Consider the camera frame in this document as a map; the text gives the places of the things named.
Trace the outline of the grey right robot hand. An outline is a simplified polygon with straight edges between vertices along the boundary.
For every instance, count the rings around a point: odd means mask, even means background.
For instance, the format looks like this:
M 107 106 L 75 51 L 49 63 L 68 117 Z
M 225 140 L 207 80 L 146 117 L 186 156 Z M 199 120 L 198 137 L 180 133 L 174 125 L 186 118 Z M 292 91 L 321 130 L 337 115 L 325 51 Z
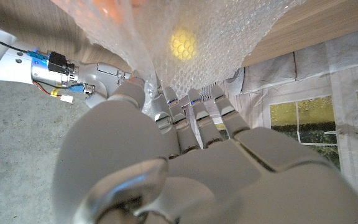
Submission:
M 33 84 L 42 91 L 42 85 L 54 87 L 49 95 L 71 103 L 72 97 L 58 94 L 59 89 L 82 92 L 85 103 L 92 108 L 107 100 L 124 81 L 130 78 L 125 72 L 107 63 L 82 63 L 68 60 L 57 52 L 27 52 L 32 57 L 31 75 Z

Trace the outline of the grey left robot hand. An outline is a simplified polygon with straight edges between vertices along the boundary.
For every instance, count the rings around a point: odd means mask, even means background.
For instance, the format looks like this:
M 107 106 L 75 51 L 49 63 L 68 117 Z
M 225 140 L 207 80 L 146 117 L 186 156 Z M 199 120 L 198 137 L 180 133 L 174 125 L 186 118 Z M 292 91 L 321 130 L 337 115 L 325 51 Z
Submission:
M 323 156 L 249 128 L 212 89 L 228 139 L 189 92 L 200 139 L 176 96 L 143 114 L 144 81 L 116 86 L 69 130 L 53 177 L 57 223 L 358 223 L 358 194 Z

